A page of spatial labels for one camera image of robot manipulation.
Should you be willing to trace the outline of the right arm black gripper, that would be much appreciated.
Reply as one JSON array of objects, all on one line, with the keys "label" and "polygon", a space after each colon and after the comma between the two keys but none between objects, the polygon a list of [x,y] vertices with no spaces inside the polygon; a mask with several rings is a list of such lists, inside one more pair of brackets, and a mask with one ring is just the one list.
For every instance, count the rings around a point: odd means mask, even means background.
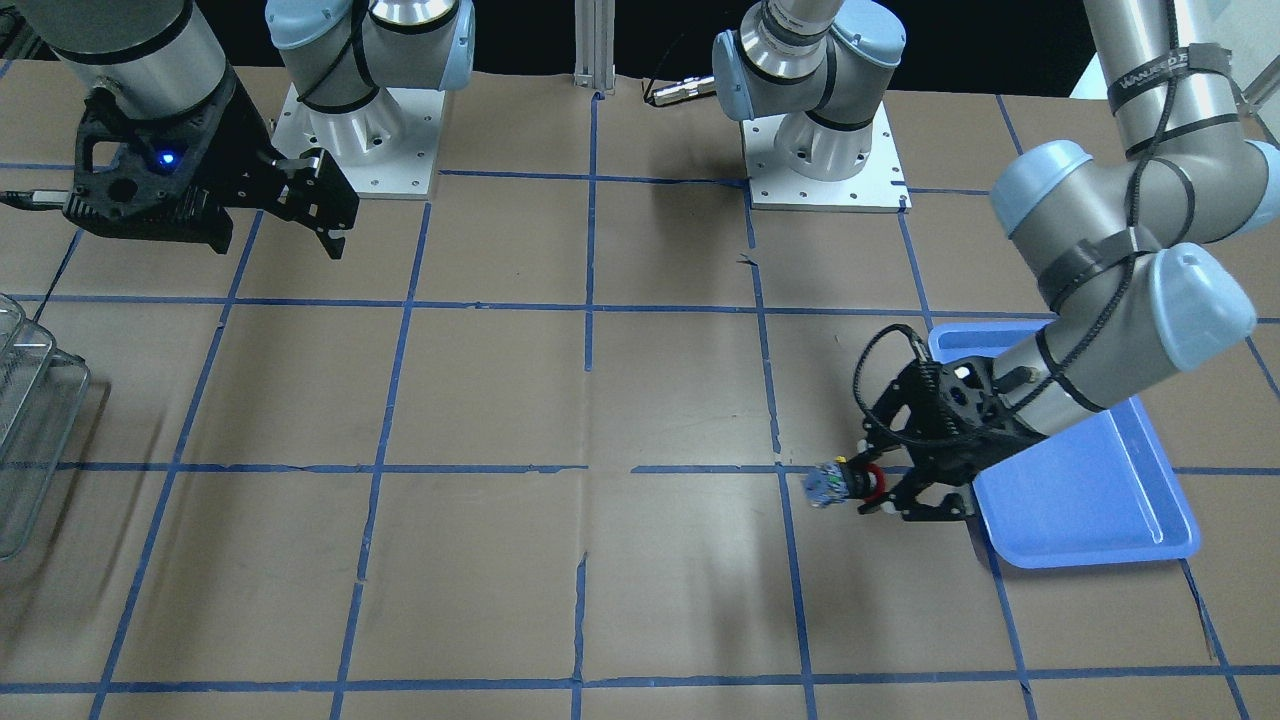
[{"label": "right arm black gripper", "polygon": [[255,208],[312,231],[343,258],[360,197],[334,156],[283,158],[247,90],[225,67],[211,94],[169,117],[133,119],[101,76],[84,97],[76,169],[61,214],[92,234],[229,249],[232,208]]}]

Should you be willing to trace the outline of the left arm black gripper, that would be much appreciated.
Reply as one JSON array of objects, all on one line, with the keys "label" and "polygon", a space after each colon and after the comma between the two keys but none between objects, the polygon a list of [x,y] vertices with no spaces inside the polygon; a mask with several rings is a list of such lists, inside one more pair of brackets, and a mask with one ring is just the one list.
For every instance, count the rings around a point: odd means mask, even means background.
[{"label": "left arm black gripper", "polygon": [[[1046,439],[1005,406],[995,388],[995,361],[970,356],[942,364],[914,360],[895,378],[890,396],[873,405],[855,397],[863,413],[864,447],[856,466],[869,466],[904,448],[927,480],[974,480],[992,468]],[[924,498],[934,483],[909,471],[888,483],[870,474],[870,493],[858,514],[884,512],[904,521],[966,521],[977,516],[970,486],[948,487],[938,498]]]}]

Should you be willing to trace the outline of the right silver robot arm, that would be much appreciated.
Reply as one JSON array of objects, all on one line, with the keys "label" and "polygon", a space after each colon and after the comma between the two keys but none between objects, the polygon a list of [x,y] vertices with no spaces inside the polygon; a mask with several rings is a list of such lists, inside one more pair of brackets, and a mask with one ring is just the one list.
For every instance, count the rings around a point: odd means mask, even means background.
[{"label": "right silver robot arm", "polygon": [[83,85],[67,190],[6,190],[104,238],[224,254],[232,209],[302,225],[339,259],[357,167],[410,149],[394,91],[463,88],[471,1],[18,1]]}]

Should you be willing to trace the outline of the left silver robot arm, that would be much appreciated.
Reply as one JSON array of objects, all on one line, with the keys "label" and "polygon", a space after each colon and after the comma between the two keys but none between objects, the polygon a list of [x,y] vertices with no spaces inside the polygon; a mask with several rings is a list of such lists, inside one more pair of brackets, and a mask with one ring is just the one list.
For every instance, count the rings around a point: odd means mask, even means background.
[{"label": "left silver robot arm", "polygon": [[805,479],[817,507],[908,521],[974,512],[969,484],[1252,333],[1257,314],[1207,246],[1277,217],[1277,150],[1245,138],[1233,55],[1199,1],[1088,1],[1125,163],[1056,140],[1012,161],[989,201],[1053,320],[997,357],[913,360],[874,404],[858,454]]}]

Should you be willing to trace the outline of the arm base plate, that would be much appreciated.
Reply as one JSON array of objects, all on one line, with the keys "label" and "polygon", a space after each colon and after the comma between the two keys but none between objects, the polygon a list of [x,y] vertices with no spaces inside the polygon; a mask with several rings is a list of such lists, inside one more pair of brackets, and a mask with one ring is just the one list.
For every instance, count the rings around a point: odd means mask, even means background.
[{"label": "arm base plate", "polygon": [[773,211],[908,211],[913,201],[884,104],[836,131],[804,113],[740,123],[751,205]]},{"label": "arm base plate", "polygon": [[426,200],[436,174],[448,92],[383,88],[365,108],[324,114],[291,86],[271,135],[283,154],[325,149],[361,199]]}]

